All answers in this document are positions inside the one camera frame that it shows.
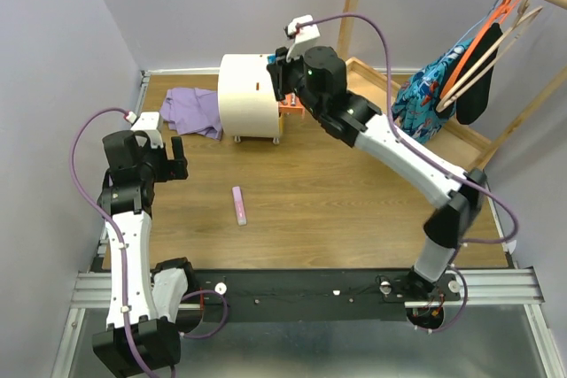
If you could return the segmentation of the round cream drawer organizer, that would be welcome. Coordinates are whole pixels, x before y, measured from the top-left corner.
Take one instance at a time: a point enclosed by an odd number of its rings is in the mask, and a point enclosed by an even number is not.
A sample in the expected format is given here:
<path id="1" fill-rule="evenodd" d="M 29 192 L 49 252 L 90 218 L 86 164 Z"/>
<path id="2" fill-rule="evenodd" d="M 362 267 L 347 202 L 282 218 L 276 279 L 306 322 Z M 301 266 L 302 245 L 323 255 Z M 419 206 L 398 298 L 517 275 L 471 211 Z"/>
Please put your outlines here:
<path id="1" fill-rule="evenodd" d="M 267 71 L 266 54 L 226 54 L 221 59 L 217 94 L 224 133 L 239 143 L 243 138 L 270 139 L 279 144 L 284 117 L 305 109 L 299 98 L 289 93 L 275 98 Z"/>

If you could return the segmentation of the pink highlighter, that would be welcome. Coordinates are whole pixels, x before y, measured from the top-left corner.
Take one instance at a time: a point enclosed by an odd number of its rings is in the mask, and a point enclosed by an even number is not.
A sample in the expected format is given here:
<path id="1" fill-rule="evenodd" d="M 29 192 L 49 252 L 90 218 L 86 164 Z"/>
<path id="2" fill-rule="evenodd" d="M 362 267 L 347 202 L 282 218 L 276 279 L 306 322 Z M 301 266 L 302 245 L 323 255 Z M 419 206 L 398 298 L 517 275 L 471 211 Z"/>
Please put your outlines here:
<path id="1" fill-rule="evenodd" d="M 247 224 L 247 218 L 245 214 L 245 204 L 242 194 L 242 190 L 239 186 L 232 188 L 232 196 L 235 206 L 235 213 L 237 217 L 237 224 L 239 226 L 245 226 Z"/>

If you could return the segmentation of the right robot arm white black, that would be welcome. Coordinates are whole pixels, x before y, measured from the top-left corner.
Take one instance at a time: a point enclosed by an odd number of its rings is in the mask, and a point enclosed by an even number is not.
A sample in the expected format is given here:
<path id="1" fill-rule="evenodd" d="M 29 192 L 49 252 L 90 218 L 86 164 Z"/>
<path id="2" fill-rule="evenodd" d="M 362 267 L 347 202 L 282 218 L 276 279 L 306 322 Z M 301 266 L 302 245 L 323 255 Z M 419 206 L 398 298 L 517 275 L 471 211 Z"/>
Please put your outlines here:
<path id="1" fill-rule="evenodd" d="M 403 281 L 412 297 L 430 298 L 482 209 L 485 174 L 467 172 L 411 137 L 394 134 L 376 104 L 348 89 L 346 63 L 331 47 L 314 47 L 295 59 L 287 53 L 282 47 L 268 56 L 266 69 L 276 100 L 294 95 L 328 135 L 390 167 L 433 206 L 423 225 L 424 247 Z"/>

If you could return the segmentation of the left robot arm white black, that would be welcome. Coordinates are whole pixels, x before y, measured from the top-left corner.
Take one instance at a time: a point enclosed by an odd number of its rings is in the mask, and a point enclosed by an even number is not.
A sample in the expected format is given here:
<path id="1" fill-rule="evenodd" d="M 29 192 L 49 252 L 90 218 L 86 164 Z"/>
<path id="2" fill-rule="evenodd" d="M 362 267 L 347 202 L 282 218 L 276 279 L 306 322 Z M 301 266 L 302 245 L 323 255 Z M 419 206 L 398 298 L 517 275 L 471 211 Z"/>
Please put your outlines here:
<path id="1" fill-rule="evenodd" d="M 149 130 L 122 130 L 102 140 L 108 169 L 98 206 L 104 211 L 112 255 L 111 301 L 105 331 L 93 336 L 93 351 L 116 377 L 175 366 L 181 357 L 176 326 L 181 303 L 198 286 L 186 258 L 150 266 L 149 239 L 154 186 L 188 178 L 181 137 L 174 156 Z"/>

